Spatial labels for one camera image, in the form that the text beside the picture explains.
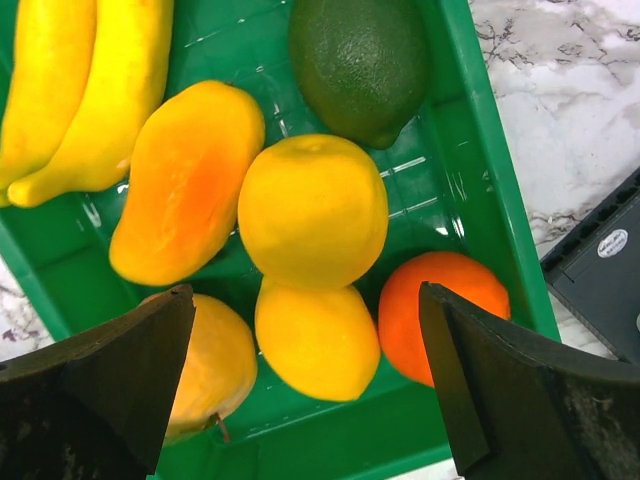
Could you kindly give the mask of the yellow lemon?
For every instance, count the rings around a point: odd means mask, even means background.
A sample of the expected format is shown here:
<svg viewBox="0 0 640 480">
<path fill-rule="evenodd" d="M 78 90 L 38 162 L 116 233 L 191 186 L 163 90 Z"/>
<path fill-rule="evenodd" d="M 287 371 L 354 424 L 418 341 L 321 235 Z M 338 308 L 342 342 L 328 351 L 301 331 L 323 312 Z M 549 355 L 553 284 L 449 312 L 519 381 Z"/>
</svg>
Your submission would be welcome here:
<svg viewBox="0 0 640 480">
<path fill-rule="evenodd" d="M 380 363 L 371 314 L 353 286 L 314 291 L 265 277 L 255 333 L 266 362 L 283 382 L 318 400 L 358 399 Z"/>
<path fill-rule="evenodd" d="M 389 225 L 386 187 L 371 156 L 327 134 L 285 138 L 253 161 L 238 204 L 256 268 L 291 286 L 339 288 L 379 258 Z"/>
</svg>

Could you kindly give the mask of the yellow peach with leaf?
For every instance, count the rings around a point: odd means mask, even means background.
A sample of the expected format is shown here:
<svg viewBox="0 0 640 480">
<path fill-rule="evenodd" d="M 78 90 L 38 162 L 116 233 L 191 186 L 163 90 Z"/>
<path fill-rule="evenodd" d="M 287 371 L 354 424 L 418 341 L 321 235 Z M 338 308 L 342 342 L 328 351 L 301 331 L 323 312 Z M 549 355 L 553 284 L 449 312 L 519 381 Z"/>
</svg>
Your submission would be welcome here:
<svg viewBox="0 0 640 480">
<path fill-rule="evenodd" d="M 184 367 L 164 443 L 184 441 L 218 426 L 226 443 L 224 420 L 248 397 L 257 379 L 253 334 L 224 302 L 193 296 L 195 317 Z"/>
</svg>

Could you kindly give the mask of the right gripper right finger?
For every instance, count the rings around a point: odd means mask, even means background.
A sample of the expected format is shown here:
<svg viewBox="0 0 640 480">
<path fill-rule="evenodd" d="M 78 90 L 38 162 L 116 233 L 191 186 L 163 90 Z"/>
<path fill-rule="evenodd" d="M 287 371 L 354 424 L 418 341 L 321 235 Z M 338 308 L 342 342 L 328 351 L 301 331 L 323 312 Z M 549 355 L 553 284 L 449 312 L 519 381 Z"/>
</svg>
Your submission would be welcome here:
<svg viewBox="0 0 640 480">
<path fill-rule="evenodd" d="M 439 284 L 422 284 L 419 317 L 460 476 L 638 478 L 638 367 L 505 321 Z"/>
</svg>

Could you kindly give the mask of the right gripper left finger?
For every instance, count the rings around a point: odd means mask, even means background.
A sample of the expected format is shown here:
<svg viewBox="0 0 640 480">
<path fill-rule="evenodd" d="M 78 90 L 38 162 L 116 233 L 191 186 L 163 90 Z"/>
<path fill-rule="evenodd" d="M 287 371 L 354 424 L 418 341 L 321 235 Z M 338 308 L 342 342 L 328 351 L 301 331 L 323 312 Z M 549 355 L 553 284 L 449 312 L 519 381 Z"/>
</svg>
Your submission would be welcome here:
<svg viewBox="0 0 640 480">
<path fill-rule="evenodd" d="M 195 307 L 179 285 L 97 327 L 1 364 L 4 479 L 155 473 Z"/>
</svg>

